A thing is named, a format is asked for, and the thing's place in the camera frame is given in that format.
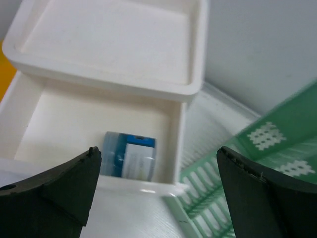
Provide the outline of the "white top drawer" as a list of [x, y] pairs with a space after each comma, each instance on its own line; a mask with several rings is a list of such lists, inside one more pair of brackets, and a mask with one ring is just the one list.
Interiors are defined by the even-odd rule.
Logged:
[[0, 104], [0, 156], [48, 169], [102, 148], [108, 131], [157, 141], [151, 182], [102, 176], [98, 188], [180, 195], [184, 103], [110, 92], [59, 80], [15, 74]]

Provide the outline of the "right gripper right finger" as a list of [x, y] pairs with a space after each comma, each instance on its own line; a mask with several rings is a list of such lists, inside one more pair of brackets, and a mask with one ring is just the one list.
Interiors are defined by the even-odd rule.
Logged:
[[315, 238], [317, 186], [222, 146], [216, 155], [238, 238]]

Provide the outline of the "blue cleaning gel jar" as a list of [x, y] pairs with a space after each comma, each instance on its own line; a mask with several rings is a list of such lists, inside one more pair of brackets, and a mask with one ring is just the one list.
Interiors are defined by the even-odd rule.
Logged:
[[100, 174], [151, 181], [156, 162], [156, 140], [108, 131], [105, 134]]

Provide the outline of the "white drawer cabinet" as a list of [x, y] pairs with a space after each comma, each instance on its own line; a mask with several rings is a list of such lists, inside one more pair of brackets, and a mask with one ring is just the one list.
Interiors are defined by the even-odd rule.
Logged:
[[188, 102], [208, 21], [206, 0], [24, 0], [2, 51], [24, 73]]

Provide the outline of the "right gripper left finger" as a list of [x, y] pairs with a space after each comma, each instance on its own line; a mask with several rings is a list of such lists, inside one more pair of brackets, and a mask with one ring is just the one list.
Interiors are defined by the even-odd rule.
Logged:
[[101, 167], [98, 147], [0, 188], [2, 238], [78, 238], [86, 226]]

